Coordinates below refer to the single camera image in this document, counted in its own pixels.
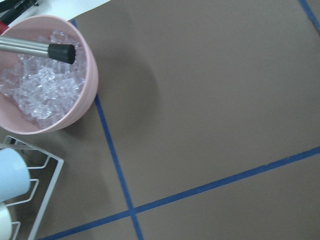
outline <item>white surface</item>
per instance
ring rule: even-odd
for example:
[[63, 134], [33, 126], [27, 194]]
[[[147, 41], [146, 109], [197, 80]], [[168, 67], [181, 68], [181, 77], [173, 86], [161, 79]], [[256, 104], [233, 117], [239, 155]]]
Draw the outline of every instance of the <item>white surface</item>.
[[30, 174], [24, 159], [11, 148], [0, 150], [0, 202], [25, 194], [29, 188]]
[[11, 216], [8, 208], [0, 202], [0, 239], [9, 240], [12, 234]]
[[68, 21], [109, 1], [110, 0], [38, 0], [39, 7], [32, 6], [11, 23], [10, 26], [35, 15], [54, 15]]

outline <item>gray floor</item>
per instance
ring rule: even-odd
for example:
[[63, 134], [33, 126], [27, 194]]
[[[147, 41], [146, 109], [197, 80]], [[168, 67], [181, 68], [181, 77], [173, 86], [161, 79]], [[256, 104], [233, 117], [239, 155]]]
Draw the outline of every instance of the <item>gray floor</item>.
[[[134, 209], [320, 146], [320, 36], [297, 0], [113, 0], [76, 21]], [[132, 209], [96, 105], [18, 137], [65, 160], [38, 238], [320, 239], [320, 155], [95, 226]]]

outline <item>dish rack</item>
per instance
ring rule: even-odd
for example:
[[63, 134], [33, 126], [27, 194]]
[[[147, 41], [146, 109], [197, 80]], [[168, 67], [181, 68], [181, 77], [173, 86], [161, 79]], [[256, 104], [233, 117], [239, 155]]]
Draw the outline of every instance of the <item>dish rack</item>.
[[23, 157], [31, 178], [27, 193], [5, 201], [12, 218], [11, 239], [34, 240], [64, 160], [12, 136], [6, 136], [0, 144], [0, 149], [4, 148], [12, 148]]

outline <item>pink bucket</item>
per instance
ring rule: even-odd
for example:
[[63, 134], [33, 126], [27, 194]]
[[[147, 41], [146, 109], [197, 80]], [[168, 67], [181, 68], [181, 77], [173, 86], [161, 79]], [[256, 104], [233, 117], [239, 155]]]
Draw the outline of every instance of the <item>pink bucket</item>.
[[[87, 66], [85, 84], [80, 97], [61, 120], [47, 128], [40, 129], [37, 125], [24, 119], [22, 112], [12, 100], [0, 94], [0, 126], [12, 133], [31, 135], [63, 129], [80, 119], [95, 99], [98, 90], [97, 64], [84, 37], [71, 23], [56, 16], [32, 16], [10, 27], [2, 35], [35, 41], [39, 35], [48, 37], [55, 29], [78, 39], [84, 47]], [[12, 68], [18, 61], [19, 58], [16, 53], [0, 51], [0, 73], [4, 69]]]

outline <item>mug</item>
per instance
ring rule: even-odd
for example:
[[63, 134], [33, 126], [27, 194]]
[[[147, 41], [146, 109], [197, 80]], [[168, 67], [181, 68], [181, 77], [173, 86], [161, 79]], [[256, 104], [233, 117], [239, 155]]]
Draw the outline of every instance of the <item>mug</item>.
[[9, 240], [12, 235], [12, 220], [8, 208], [0, 202], [0, 239]]
[[30, 173], [24, 159], [11, 148], [0, 150], [0, 202], [25, 194], [29, 188]]

